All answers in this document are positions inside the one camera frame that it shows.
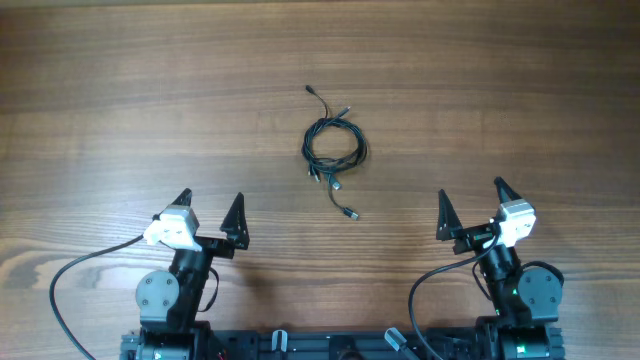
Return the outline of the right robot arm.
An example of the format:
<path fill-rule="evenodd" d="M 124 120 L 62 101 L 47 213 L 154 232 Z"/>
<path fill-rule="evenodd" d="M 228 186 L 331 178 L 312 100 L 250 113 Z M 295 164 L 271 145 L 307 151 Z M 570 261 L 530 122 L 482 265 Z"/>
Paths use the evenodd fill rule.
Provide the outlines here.
<path fill-rule="evenodd" d="M 436 238 L 454 242 L 456 255 L 472 252 L 476 284 L 493 304 L 495 314 L 482 316 L 473 327 L 432 328 L 425 332 L 433 359 L 562 360 L 559 319 L 564 276 L 542 262 L 523 263 L 515 245 L 528 237 L 536 222 L 535 208 L 502 178 L 494 180 L 499 207 L 487 224 L 465 228 L 449 197 L 439 192 Z"/>

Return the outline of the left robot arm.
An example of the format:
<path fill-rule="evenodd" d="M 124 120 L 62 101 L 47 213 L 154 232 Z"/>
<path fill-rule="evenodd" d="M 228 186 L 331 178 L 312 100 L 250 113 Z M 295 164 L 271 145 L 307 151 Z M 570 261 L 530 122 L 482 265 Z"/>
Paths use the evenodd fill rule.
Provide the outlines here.
<path fill-rule="evenodd" d="M 214 258 L 231 259 L 249 247 L 244 195 L 236 195 L 220 231 L 224 238 L 197 234 L 199 221 L 191 207 L 192 190 L 184 191 L 156 214 L 143 233 L 149 245 L 161 243 L 174 250 L 166 271 L 153 271 L 139 282 L 136 303 L 140 331 L 123 338 L 122 359 L 199 360 L 226 359 L 227 349 L 207 321 L 196 315 Z"/>

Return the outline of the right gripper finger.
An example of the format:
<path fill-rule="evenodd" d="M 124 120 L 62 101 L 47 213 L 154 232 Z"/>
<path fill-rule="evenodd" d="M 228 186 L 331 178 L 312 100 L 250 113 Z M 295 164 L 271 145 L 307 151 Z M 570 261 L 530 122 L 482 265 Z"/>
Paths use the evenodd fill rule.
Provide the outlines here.
<path fill-rule="evenodd" d="M 521 199 L 521 196 L 515 192 L 502 177 L 496 177 L 494 179 L 494 184 L 496 186 L 500 203 L 507 203 Z"/>
<path fill-rule="evenodd" d="M 439 214 L 437 221 L 436 239 L 447 241 L 458 238 L 463 230 L 463 226 L 444 189 L 441 189 L 438 192 L 438 200 Z"/>

